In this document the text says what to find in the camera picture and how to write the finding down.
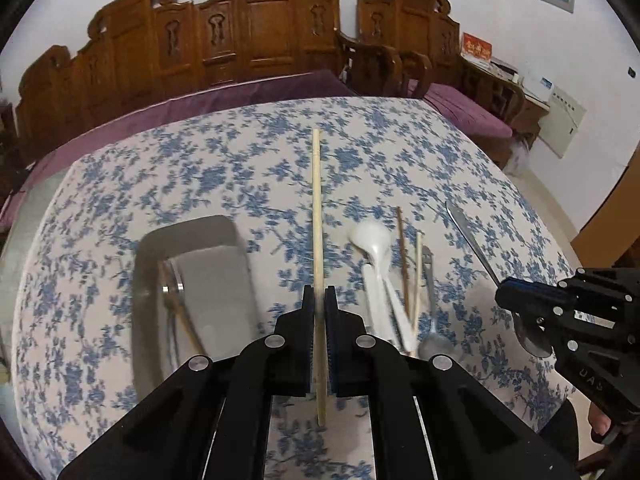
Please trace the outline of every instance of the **tablecloth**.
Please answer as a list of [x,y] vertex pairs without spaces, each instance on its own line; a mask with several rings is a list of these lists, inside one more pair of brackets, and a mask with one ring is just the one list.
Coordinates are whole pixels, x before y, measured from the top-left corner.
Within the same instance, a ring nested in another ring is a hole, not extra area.
[[[553,359],[528,355],[495,285],[447,217],[455,200],[499,277],[555,283],[572,270],[529,203],[428,104],[327,98],[235,108],[169,124],[78,160],[43,218],[14,324],[18,418],[29,458],[55,475],[136,403],[130,286],[136,244],[164,225],[211,214],[236,223],[260,329],[300,306],[312,283],[311,132],[322,130],[325,283],[341,308],[366,302],[364,257],[348,233],[365,218],[396,231],[404,212],[434,253],[438,330],[463,365],[534,430],[570,393]],[[398,241],[392,280],[401,289]],[[425,334],[430,321],[420,318]],[[374,478],[367,399],[275,399],[266,476]]]

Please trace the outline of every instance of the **white plastic spoon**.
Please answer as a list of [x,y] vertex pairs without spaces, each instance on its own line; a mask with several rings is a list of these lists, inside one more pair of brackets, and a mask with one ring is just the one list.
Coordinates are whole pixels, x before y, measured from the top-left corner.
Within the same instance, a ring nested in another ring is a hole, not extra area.
[[[386,294],[382,280],[381,269],[383,268],[382,258],[391,247],[391,234],[384,224],[375,220],[365,220],[360,222],[351,231],[349,240],[356,247],[361,248],[371,262],[375,272],[375,286],[368,287],[367,297],[369,298],[369,308],[372,310],[371,319],[375,326],[374,330],[380,339],[386,341],[395,340],[393,327],[389,321],[389,309],[386,302]],[[373,310],[378,306],[379,312]]]
[[391,280],[389,279],[389,267],[391,266],[391,250],[387,251],[385,257],[382,260],[382,279],[385,282],[386,293],[391,300],[391,307],[396,317],[396,323],[398,324],[398,330],[400,331],[400,339],[402,340],[402,346],[405,352],[413,352],[417,345],[415,341],[414,330],[409,322],[409,318],[400,303],[400,297],[396,292]]

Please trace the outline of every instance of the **wooden armrest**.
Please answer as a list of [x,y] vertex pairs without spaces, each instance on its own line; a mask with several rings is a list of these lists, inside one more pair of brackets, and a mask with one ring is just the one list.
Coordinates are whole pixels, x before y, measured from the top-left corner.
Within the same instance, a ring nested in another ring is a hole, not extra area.
[[[462,80],[460,81],[459,86],[461,88],[459,89],[462,93],[473,99],[485,110],[496,115],[505,124],[511,126],[511,121],[522,111],[525,104],[522,87],[513,81],[498,77],[474,65],[462,56],[460,56],[460,61],[462,65]],[[478,83],[473,92],[470,91],[470,88],[465,87],[465,71],[473,73],[473,76],[478,78]],[[507,96],[512,94],[512,97],[508,99],[505,94]],[[500,99],[504,101],[508,99],[508,102],[505,102],[502,109],[498,110],[497,107],[500,105]]]
[[[402,60],[402,85],[400,87],[400,97],[411,97],[412,99],[422,99],[433,83],[434,72],[431,61],[424,54],[418,54],[413,50],[405,50],[400,53]],[[414,91],[409,94],[409,81],[416,79],[418,84]]]
[[395,97],[402,81],[402,60],[385,45],[362,43],[336,31],[347,86],[360,95]]

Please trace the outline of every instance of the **metal tray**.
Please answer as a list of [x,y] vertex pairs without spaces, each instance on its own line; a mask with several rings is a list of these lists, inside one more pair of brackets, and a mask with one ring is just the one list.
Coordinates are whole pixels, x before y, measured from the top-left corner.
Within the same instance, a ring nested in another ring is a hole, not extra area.
[[[131,352],[138,400],[171,373],[165,362],[167,316],[158,262],[185,257],[191,258],[188,272],[183,269],[182,273],[185,303],[209,357],[218,360],[236,355],[259,337],[246,251],[229,218],[207,216],[146,234],[136,251],[132,282]],[[208,298],[210,303],[193,298]],[[186,354],[188,346],[182,347],[186,352],[180,358],[187,360],[191,356]]]

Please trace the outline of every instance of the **white wall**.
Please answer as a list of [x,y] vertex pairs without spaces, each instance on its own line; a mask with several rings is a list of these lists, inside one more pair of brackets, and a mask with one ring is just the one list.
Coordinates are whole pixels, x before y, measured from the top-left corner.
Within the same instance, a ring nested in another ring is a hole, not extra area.
[[[52,44],[74,53],[86,25],[111,0],[36,0],[0,54],[4,95],[18,102],[24,70]],[[342,30],[355,32],[355,2],[342,0]],[[640,54],[605,0],[575,0],[575,12],[539,0],[450,0],[462,30],[489,40],[494,54],[543,70],[587,108],[566,155],[541,141],[531,167],[576,228],[600,206],[640,140]]]

